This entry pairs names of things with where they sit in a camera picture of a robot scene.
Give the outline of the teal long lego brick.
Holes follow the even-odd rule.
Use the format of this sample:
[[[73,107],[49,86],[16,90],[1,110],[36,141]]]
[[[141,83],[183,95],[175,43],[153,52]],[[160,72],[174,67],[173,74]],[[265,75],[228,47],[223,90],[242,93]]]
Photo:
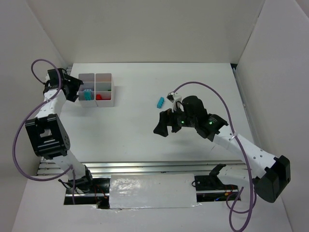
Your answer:
[[[162,106],[163,106],[163,104],[164,104],[164,102],[165,102],[165,98],[164,98],[164,97],[160,97],[159,101],[157,102],[156,107],[157,107],[158,109],[161,109]]]

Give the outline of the red lego brick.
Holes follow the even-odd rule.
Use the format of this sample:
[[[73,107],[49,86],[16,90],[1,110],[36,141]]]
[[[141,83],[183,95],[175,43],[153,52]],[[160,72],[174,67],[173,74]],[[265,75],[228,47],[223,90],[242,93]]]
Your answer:
[[[101,101],[101,100],[103,100],[103,98],[102,98],[102,96],[100,94],[97,94],[96,95],[96,100],[97,101]]]

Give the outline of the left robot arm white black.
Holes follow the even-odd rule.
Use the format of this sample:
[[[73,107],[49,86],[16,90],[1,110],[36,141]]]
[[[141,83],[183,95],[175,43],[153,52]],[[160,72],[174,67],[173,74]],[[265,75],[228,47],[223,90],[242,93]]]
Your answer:
[[[38,157],[50,160],[67,172],[67,188],[89,193],[93,186],[93,177],[89,169],[77,160],[70,151],[70,139],[61,120],[60,114],[65,102],[75,102],[78,90],[83,82],[67,74],[63,68],[47,71],[43,96],[47,103],[40,107],[33,119],[25,122],[34,153]]]

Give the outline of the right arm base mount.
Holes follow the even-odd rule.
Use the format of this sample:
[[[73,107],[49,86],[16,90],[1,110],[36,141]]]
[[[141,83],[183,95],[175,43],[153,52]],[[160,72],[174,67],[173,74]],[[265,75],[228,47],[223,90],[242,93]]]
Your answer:
[[[224,185],[212,180],[209,175],[196,175],[191,185],[196,189],[198,203],[223,202],[229,197],[232,201],[236,198],[239,188],[235,185]]]

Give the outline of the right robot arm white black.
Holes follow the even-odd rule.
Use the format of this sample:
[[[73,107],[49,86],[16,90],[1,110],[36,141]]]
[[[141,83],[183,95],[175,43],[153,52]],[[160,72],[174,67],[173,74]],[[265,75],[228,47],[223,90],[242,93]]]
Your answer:
[[[274,203],[291,180],[290,161],[285,156],[276,157],[232,131],[231,125],[216,114],[210,114],[197,96],[181,98],[168,96],[172,108],[160,112],[154,133],[167,137],[182,128],[194,128],[198,135],[240,157],[248,170],[238,170],[224,164],[217,165],[211,175],[224,185],[253,185],[256,194],[268,203]]]

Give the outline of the teal rounded lego brick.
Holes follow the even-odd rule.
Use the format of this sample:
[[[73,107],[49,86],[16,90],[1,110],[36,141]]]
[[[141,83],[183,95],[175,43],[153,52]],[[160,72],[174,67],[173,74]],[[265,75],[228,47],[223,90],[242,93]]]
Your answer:
[[[85,89],[83,91],[84,93],[84,100],[85,101],[92,101],[94,99],[94,94],[93,91],[91,89]]]

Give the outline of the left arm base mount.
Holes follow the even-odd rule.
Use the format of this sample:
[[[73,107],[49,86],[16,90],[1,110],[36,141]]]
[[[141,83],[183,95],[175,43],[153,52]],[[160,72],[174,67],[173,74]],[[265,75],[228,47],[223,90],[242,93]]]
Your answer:
[[[93,185],[83,192],[79,188],[67,187],[64,205],[93,205],[98,209],[110,209],[110,179],[94,178]]]

